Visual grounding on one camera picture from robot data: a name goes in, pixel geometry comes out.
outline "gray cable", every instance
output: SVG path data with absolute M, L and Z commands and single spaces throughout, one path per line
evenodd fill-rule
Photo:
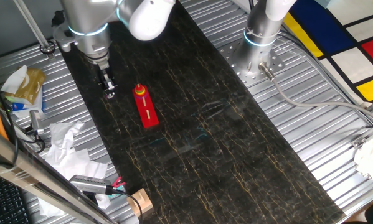
M 280 47 L 280 46 L 277 46 L 277 45 L 275 45 L 275 44 L 274 44 L 274 46 L 277 47 L 277 48 L 279 48 L 279 49 L 285 50 L 285 51 L 287 51 L 287 52 L 293 53 L 293 54 L 295 54 L 295 55 L 297 55 L 297 56 L 300 56 L 302 59 L 304 59 L 305 61 L 307 61 L 307 62 L 308 62 L 308 63 L 309 63 L 309 64 L 310 64 L 310 65 L 311 65 L 315 70 L 319 71 L 319 69 L 316 68 L 316 65 L 313 64 L 313 63 L 312 63 L 308 58 L 306 58 L 305 55 L 300 55 L 299 53 L 294 52 L 294 51 L 292 51 L 291 49 L 285 49 L 284 47 Z M 293 45 L 293 47 L 294 47 L 295 49 L 300 50 L 301 52 L 304 52 L 304 50 L 301 49 L 301 48 L 300 48 L 299 46 L 297 46 L 297 45 Z M 344 95 L 344 93 L 343 93 L 343 94 L 340 93 L 339 90 L 338 90 L 338 88 L 336 88 L 337 85 L 334 85 L 333 82 L 330 81 L 331 78 L 329 77 L 329 74 L 325 71 L 325 69 L 322 67 L 322 65 L 319 63 L 319 61 L 317 61 L 317 59 L 313 58 L 312 56 L 311 56 L 311 58 L 317 62 L 317 64 L 319 65 L 320 69 L 322 70 L 322 72 L 325 73 L 327 76 L 325 77 L 321 72 L 319 72 L 319 74 L 322 75 L 322 77 L 323 77 L 325 80 L 327 80 L 327 81 L 331 84 L 331 86 L 333 87 L 333 89 L 334 89 L 337 93 L 339 93 L 340 95 Z M 344 103 L 344 104 L 351 105 L 351 106 L 356 106 L 356 105 L 352 104 L 351 102 Z M 365 110 L 364 108 L 361 108 L 361 107 L 359 107 L 359 106 L 356 106 L 356 107 L 359 108 L 359 109 L 357 109 L 357 110 L 359 110 L 360 112 L 362 112 L 362 113 L 364 113 L 364 114 L 371 113 L 370 111 Z
M 281 40 L 281 39 L 277 39 L 277 40 L 280 40 L 281 42 L 283 42 L 283 43 L 287 43 L 288 44 L 288 41 L 284 41 L 284 40 Z M 314 60 L 314 62 L 316 62 L 317 63 L 317 65 L 319 65 L 319 68 L 320 68 L 320 70 L 322 71 L 322 72 L 320 72 L 319 71 L 319 69 L 316 67 L 316 65 L 313 63 L 313 62 L 311 62 L 311 60 L 309 59 L 309 58 L 307 58 L 307 56 L 306 55 L 300 55 L 299 53 L 297 53 L 297 52 L 294 52 L 294 51 L 292 51 L 291 49 L 285 49 L 285 47 L 280 47 L 280 46 L 277 46 L 277 45 L 275 45 L 275 44 L 273 44 L 275 47 L 277 47 L 277 48 L 279 48 L 279 49 L 282 49 L 282 50 L 285 50 L 285 51 L 287 51 L 287 52 L 289 52 L 289 53 L 292 53 L 292 54 L 294 54 L 294 55 L 297 55 L 297 56 L 300 56 L 302 59 L 304 59 L 306 62 L 308 62 L 316 71 L 318 71 L 318 73 L 326 80 L 326 81 L 328 81 L 328 83 L 333 87 L 333 89 L 334 89 L 334 91 L 336 91 L 338 94 L 340 94 L 341 96 L 344 96 L 344 95 L 346 95 L 342 90 L 341 90 L 341 92 L 339 91 L 339 87 L 337 86 L 337 85 L 335 85 L 334 84 L 334 82 L 332 81 L 332 79 L 331 79 L 331 77 L 330 77 L 330 75 L 325 71 L 325 69 L 323 68 L 323 66 L 320 64 L 320 62 L 318 61 L 318 59 L 316 59 L 316 58 L 314 58 L 312 55 L 309 55 L 308 54 L 308 56 L 310 56 L 310 58 L 311 59 L 313 59 Z M 297 50 L 299 50 L 299 51 L 301 51 L 302 53 L 304 53 L 305 52 L 305 50 L 303 50 L 301 47 L 299 47 L 298 45 L 296 45 L 296 43 L 295 42 L 293 42 L 292 40 L 291 40 L 291 44 L 289 45 L 289 46 L 293 46 L 295 49 L 297 49 Z
M 367 114 L 368 116 L 371 116 L 373 118 L 373 113 L 365 110 L 364 108 L 361 108 L 359 106 L 350 104 L 350 103 L 343 103 L 343 102 L 323 102 L 323 103 L 297 103 L 290 98 L 288 98 L 285 93 L 280 89 L 280 86 L 276 79 L 272 80 L 272 83 L 275 85 L 276 89 L 279 91 L 279 94 L 290 104 L 295 105 L 295 106 L 301 106 L 301 107 L 317 107 L 317 106 L 331 106 L 331 105 L 336 105 L 336 106 L 346 106 L 348 108 L 352 108 L 355 110 L 359 110 L 362 113 Z

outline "metal bracket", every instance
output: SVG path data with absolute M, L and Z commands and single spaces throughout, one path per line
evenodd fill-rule
M 366 138 L 361 136 L 353 141 L 351 144 L 354 146 L 355 149 L 359 149 L 364 143 L 366 143 Z
M 359 149 L 364 143 L 370 141 L 371 139 L 373 139 L 373 128 L 360 135 L 357 139 L 353 140 L 351 144 L 355 149 Z
M 48 60 L 53 60 L 55 59 L 55 54 L 47 54 Z
M 245 86 L 251 86 L 256 82 L 259 82 L 263 79 L 266 79 L 267 77 L 263 72 L 260 73 L 253 73 L 253 72 L 247 72 L 246 70 L 239 69 L 235 66 L 235 63 L 232 55 L 236 47 L 240 45 L 242 39 L 236 40 L 230 44 L 227 44 L 220 48 L 219 52 L 221 55 L 226 59 L 226 61 L 229 63 L 229 65 L 233 68 L 236 75 L 239 76 L 239 78 L 243 81 Z M 275 51 L 271 50 L 270 52 L 270 63 L 268 64 L 268 67 L 271 72 L 278 73 L 282 71 L 286 65 L 283 63 L 282 60 L 280 60 L 279 56 L 275 53 Z

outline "white rectangle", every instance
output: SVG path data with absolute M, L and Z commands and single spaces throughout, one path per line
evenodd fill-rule
M 350 94 L 359 105 L 363 104 L 363 100 L 358 95 L 356 95 L 356 93 L 353 92 L 351 87 L 349 87 L 349 85 L 344 81 L 340 74 L 338 74 L 336 69 L 330 64 L 327 59 L 321 60 L 321 63 L 330 72 L 330 75 L 332 75 L 340 83 L 342 88 L 345 89 L 346 92 Z
M 347 30 L 357 41 L 373 37 L 373 19 L 348 27 Z
M 373 64 L 356 47 L 336 54 L 332 58 L 353 83 L 373 75 Z
M 329 11 L 342 25 L 373 15 L 373 0 L 331 1 Z

